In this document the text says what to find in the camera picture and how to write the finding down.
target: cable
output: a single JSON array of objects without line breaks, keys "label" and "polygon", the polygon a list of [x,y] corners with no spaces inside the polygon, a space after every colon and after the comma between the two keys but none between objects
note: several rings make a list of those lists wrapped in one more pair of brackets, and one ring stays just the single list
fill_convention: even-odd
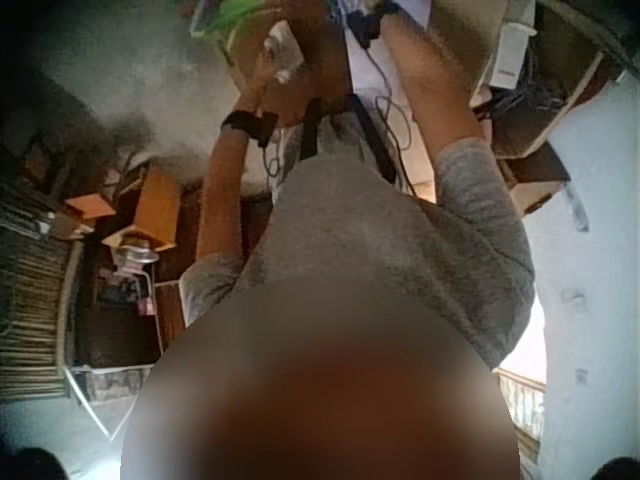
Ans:
[{"label": "cable", "polygon": [[493,98],[474,109],[479,120],[491,117],[499,121],[523,102],[531,109],[555,113],[564,107],[567,97],[557,79],[540,75],[538,58],[531,44],[527,48],[516,88],[514,90],[492,88],[491,91]]},{"label": "cable", "polygon": [[[382,70],[382,68],[380,67],[378,62],[376,62],[375,59],[371,56],[371,53],[369,52],[369,50],[364,50],[364,53],[367,56],[367,58],[369,59],[369,61],[371,62],[371,64],[374,66],[374,68],[378,71],[378,73],[380,74],[380,77],[382,77],[382,81],[384,82],[385,89],[387,90],[387,95],[386,96],[384,96],[384,95],[376,96],[376,98],[375,98],[376,110],[378,111],[378,114],[380,115],[380,117],[382,118],[382,121],[384,122],[387,134],[389,134],[391,136],[391,139],[392,139],[393,143],[395,144],[396,152],[398,154],[398,160],[399,160],[398,163],[400,164],[400,170],[402,171],[402,176],[404,177],[405,182],[407,182],[407,186],[409,187],[409,190],[411,191],[411,194],[414,197],[417,197],[418,193],[416,192],[416,189],[413,187],[413,184],[409,180],[409,175],[407,174],[407,169],[406,169],[406,167],[404,165],[404,160],[402,159],[402,152],[408,150],[409,148],[411,148],[411,145],[413,143],[413,137],[412,137],[412,133],[411,133],[411,124],[409,123],[409,119],[407,118],[407,115],[404,113],[404,110],[402,110],[402,108],[392,100],[392,98],[393,98],[393,89],[391,88],[391,82],[389,82],[389,79],[384,74],[384,71]],[[387,108],[384,111],[384,113],[382,112],[382,109],[380,108],[380,105],[379,105],[380,99],[385,99],[387,101]],[[391,126],[389,125],[389,114],[391,113],[391,106],[392,105],[400,112],[400,115],[402,115],[402,118],[404,119],[405,125],[407,126],[407,132],[408,132],[408,135],[409,135],[409,142],[408,142],[407,146],[404,147],[404,148],[400,148],[400,142],[398,141],[398,137],[395,134],[395,132],[393,131],[393,129],[391,128]]]},{"label": "cable", "polygon": [[262,149],[262,166],[267,174],[267,190],[270,189],[269,180],[277,179],[282,171],[282,164],[280,162],[280,145],[282,144],[282,131],[278,132],[278,140],[276,144],[275,156],[271,159],[267,159],[267,148]]},{"label": "cable", "polygon": [[389,112],[391,111],[391,101],[392,101],[391,99],[393,98],[393,89],[391,88],[391,82],[389,82],[389,79],[384,74],[384,71],[382,70],[382,67],[380,67],[378,62],[376,62],[375,59],[371,56],[371,52],[369,52],[369,50],[364,50],[364,53],[367,56],[367,58],[369,59],[369,61],[371,62],[371,65],[374,66],[374,68],[378,71],[378,73],[382,77],[382,81],[384,83],[384,88],[387,91],[387,98],[389,99],[389,103],[387,103],[387,110],[386,110],[386,112],[384,114],[384,117],[383,117],[384,121],[386,122],[389,119]]},{"label": "cable", "polygon": [[[395,103],[393,100],[390,100],[389,97],[385,97],[383,95],[378,95],[375,98],[375,103],[376,103],[376,109],[378,110],[378,114],[382,117],[382,108],[380,108],[380,100],[386,100],[387,101],[387,105],[388,106],[393,106],[398,112],[400,112],[400,115],[402,116],[402,119],[404,120],[404,124],[407,127],[407,136],[409,137],[409,139],[407,140],[407,145],[405,145],[404,147],[401,147],[400,150],[402,150],[403,152],[406,152],[407,150],[409,150],[411,148],[411,145],[413,145],[413,132],[411,131],[411,124],[409,123],[409,118],[407,117],[407,114],[404,113],[404,110],[402,109],[402,107],[400,105],[398,105],[397,103]],[[386,123],[387,129],[391,130],[391,127],[389,126],[389,123]]]}]

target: railing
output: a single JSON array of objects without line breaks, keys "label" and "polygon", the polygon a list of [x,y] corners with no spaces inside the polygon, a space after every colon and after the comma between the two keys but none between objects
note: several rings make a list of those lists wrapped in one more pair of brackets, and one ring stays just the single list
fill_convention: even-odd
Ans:
[{"label": "railing", "polygon": [[531,461],[537,462],[544,433],[545,385],[500,368],[494,376],[516,427],[518,447]]}]

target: hair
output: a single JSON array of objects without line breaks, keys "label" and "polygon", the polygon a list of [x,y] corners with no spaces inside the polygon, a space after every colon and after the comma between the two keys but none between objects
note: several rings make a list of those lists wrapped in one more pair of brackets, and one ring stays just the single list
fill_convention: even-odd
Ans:
[{"label": "hair", "polygon": [[640,478],[640,462],[631,457],[614,458],[608,461],[591,480],[637,480]]}]

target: black strap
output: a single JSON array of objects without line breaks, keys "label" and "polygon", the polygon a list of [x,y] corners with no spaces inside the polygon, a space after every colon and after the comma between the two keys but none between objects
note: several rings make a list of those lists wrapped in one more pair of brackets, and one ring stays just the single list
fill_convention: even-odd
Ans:
[{"label": "black strap", "polygon": [[251,138],[257,140],[260,148],[266,148],[277,123],[278,115],[275,113],[264,112],[262,117],[256,117],[251,112],[236,110],[229,114],[220,128],[229,125],[232,128],[242,130]]},{"label": "black strap", "polygon": [[315,157],[318,154],[318,127],[322,120],[322,99],[314,97],[309,100],[304,113],[302,140],[300,141],[300,161]]},{"label": "black strap", "polygon": [[[347,100],[347,104],[350,109],[358,118],[358,122],[364,132],[367,144],[373,152],[380,175],[387,182],[393,185],[398,176],[398,172],[396,171],[396,167],[391,159],[389,150],[380,138],[380,132],[376,128],[373,120],[369,116],[369,112],[357,95],[349,94],[347,95]],[[299,161],[315,157],[318,154],[318,127],[320,126],[323,114],[322,99],[312,98],[309,100],[302,127]],[[293,165],[284,165],[283,178],[286,178],[291,168],[293,168]]]},{"label": "black strap", "polygon": [[398,172],[391,160],[391,155],[389,155],[389,149],[380,138],[380,132],[378,132],[378,129],[373,123],[373,120],[371,120],[369,112],[367,112],[367,109],[362,104],[360,98],[354,93],[349,94],[347,98],[349,100],[349,105],[358,117],[360,127],[362,127],[362,131],[367,139],[369,148],[371,148],[373,155],[376,157],[376,165],[378,166],[380,175],[382,175],[382,178],[387,182],[393,185],[396,182]]}]

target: white wall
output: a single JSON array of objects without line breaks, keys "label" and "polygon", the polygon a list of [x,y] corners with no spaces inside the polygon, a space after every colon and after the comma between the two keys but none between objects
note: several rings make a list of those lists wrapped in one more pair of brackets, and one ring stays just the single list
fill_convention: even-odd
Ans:
[{"label": "white wall", "polygon": [[525,221],[546,314],[547,480],[638,455],[638,90],[631,78],[608,86],[551,137],[590,233],[575,230],[563,195]]}]

